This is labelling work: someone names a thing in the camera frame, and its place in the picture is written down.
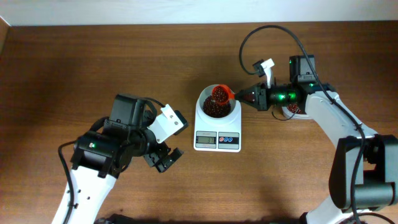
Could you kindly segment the orange measuring scoop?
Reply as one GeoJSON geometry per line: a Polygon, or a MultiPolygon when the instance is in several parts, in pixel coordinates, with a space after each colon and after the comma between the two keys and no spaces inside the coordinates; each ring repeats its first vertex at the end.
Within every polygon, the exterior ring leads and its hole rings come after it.
{"type": "Polygon", "coordinates": [[[227,85],[217,85],[212,89],[212,99],[219,105],[225,105],[230,100],[234,100],[234,93],[227,85]]]}

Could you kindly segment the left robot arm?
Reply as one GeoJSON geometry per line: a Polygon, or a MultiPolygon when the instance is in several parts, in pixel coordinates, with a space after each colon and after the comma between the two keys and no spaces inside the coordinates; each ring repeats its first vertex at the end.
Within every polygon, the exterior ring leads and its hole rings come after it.
{"type": "Polygon", "coordinates": [[[143,157],[149,167],[163,173],[183,154],[165,140],[188,126],[181,112],[153,98],[115,96],[111,114],[97,120],[76,140],[71,166],[58,148],[67,185],[53,223],[94,223],[120,174],[133,158],[143,157]]]}

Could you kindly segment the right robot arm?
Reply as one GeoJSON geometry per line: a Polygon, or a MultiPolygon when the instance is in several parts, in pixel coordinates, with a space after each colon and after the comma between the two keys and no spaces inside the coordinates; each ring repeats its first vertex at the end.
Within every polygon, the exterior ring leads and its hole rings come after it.
{"type": "Polygon", "coordinates": [[[397,138],[380,135],[363,124],[340,100],[335,89],[321,84],[312,55],[289,58],[290,83],[273,81],[273,61],[253,65],[264,82],[241,90],[235,99],[259,111],[297,104],[336,148],[329,178],[329,196],[299,223],[359,223],[397,204],[397,138]]]}

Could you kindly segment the white digital kitchen scale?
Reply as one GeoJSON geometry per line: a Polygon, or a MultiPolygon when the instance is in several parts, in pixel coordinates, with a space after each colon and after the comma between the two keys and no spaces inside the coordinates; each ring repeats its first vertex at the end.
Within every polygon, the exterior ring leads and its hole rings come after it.
{"type": "Polygon", "coordinates": [[[239,152],[242,112],[233,118],[211,119],[196,114],[193,148],[197,151],[239,152]]]}

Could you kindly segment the red adzuki beans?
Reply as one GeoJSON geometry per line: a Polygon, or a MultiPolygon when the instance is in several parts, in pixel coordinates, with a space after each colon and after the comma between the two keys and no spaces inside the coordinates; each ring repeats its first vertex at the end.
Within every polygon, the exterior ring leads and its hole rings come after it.
{"type": "Polygon", "coordinates": [[[287,106],[287,109],[291,113],[302,114],[302,111],[301,111],[301,109],[299,108],[299,106],[297,104],[290,104],[290,105],[287,106]]]}

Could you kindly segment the clear plastic food container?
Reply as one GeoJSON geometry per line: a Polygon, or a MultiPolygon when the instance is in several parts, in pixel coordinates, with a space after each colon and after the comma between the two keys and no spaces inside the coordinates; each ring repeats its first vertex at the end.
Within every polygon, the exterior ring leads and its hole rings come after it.
{"type": "Polygon", "coordinates": [[[282,112],[285,118],[292,118],[292,119],[312,119],[309,115],[302,112],[302,114],[291,113],[286,106],[282,107],[282,112]]]}

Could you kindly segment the adzuki beans in bowl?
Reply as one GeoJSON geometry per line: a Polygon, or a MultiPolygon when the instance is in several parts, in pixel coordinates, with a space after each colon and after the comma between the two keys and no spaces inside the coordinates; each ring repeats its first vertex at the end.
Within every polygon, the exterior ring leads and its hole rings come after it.
{"type": "Polygon", "coordinates": [[[229,115],[231,111],[231,104],[220,105],[213,100],[212,96],[208,96],[203,103],[203,111],[208,116],[213,118],[223,118],[229,115]]]}

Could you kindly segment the white round bowl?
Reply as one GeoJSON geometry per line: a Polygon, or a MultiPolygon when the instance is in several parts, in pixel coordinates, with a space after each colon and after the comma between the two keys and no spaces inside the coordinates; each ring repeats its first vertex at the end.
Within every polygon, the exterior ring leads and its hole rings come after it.
{"type": "Polygon", "coordinates": [[[231,111],[229,115],[223,117],[223,118],[213,118],[211,116],[208,116],[207,114],[204,113],[203,111],[203,103],[206,100],[208,96],[211,96],[212,89],[217,86],[218,84],[210,85],[206,87],[201,93],[200,96],[197,100],[197,105],[196,105],[196,114],[200,116],[204,116],[205,118],[211,118],[211,119],[226,119],[226,118],[233,118],[237,114],[240,114],[241,112],[241,106],[240,103],[237,102],[236,100],[230,100],[229,103],[231,104],[231,111]]]}

